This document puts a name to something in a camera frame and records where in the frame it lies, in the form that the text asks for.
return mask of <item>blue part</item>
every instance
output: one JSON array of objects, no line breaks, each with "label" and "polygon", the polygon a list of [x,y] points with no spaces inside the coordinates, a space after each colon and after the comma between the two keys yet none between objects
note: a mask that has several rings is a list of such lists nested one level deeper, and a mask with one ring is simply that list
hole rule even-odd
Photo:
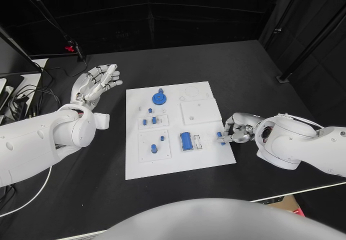
[{"label": "blue part", "polygon": [[156,93],[156,94],[153,95],[153,103],[154,103],[156,105],[163,105],[163,104],[166,103],[166,100],[167,100],[167,98],[166,98],[166,95],[164,95],[164,91],[163,91],[163,89],[160,88],[160,89],[158,89],[158,93]]},{"label": "blue part", "polygon": [[[216,134],[218,134],[218,137],[222,137],[222,133],[219,131]],[[225,144],[226,144],[225,142],[220,143],[220,145],[225,145]]]},{"label": "blue part", "polygon": [[156,154],[157,153],[157,146],[153,144],[151,145],[151,153]]},{"label": "blue part", "polygon": [[180,134],[182,138],[182,150],[192,150],[193,149],[193,143],[192,143],[192,135],[189,132],[183,132]]}]

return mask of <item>black curtain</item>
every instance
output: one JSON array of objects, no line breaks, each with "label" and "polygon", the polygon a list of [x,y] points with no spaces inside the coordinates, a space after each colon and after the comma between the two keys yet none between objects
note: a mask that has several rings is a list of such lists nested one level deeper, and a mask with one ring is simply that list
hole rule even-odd
[{"label": "black curtain", "polygon": [[[267,49],[284,72],[317,33],[336,15],[346,0],[294,0],[277,34]],[[265,44],[288,0],[280,0],[261,42]],[[290,76],[290,83],[323,126],[346,126],[346,20],[323,41]]]},{"label": "black curtain", "polygon": [[[29,55],[68,53],[32,2],[6,1],[0,26]],[[258,39],[275,7],[275,0],[42,2],[86,54]]]}]

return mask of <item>monitor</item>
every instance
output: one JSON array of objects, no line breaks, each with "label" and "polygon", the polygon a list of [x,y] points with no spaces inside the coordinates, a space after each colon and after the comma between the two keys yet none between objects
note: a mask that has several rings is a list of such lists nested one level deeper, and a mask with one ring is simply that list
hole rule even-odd
[{"label": "monitor", "polygon": [[0,77],[40,72],[40,68],[0,32]]}]

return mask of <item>black tabletop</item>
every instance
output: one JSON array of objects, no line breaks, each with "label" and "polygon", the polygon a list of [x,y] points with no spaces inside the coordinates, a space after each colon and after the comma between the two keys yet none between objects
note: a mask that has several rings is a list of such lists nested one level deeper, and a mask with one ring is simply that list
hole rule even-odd
[{"label": "black tabletop", "polygon": [[[261,117],[290,113],[313,119],[256,41],[89,55],[88,70],[117,64],[122,85],[101,96],[94,112],[109,114],[109,129],[98,130],[88,147],[52,167],[46,187],[33,202],[0,219],[1,239],[50,240],[108,229],[137,213],[197,198],[254,201],[346,181],[304,162],[285,170],[256,157],[254,142],[231,143],[236,164],[125,180],[125,89],[209,81],[223,121],[236,112]],[[83,69],[76,57],[47,60],[69,74]],[[66,104],[76,77],[50,70],[52,90]],[[45,102],[46,113],[56,102]],[[47,170],[16,184],[6,210],[37,193]]]}]

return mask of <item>white board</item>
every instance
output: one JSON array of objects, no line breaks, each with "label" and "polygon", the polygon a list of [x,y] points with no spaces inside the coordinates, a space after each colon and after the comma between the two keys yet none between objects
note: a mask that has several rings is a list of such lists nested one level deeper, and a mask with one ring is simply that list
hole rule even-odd
[{"label": "white board", "polygon": [[[151,98],[160,88],[167,100],[163,105],[154,105]],[[183,132],[190,133],[193,145],[186,151]],[[229,144],[216,142],[218,132],[223,132],[223,124],[206,81],[125,90],[125,179],[236,163]],[[202,149],[196,146],[196,135]],[[151,144],[157,153],[151,153]]]}]

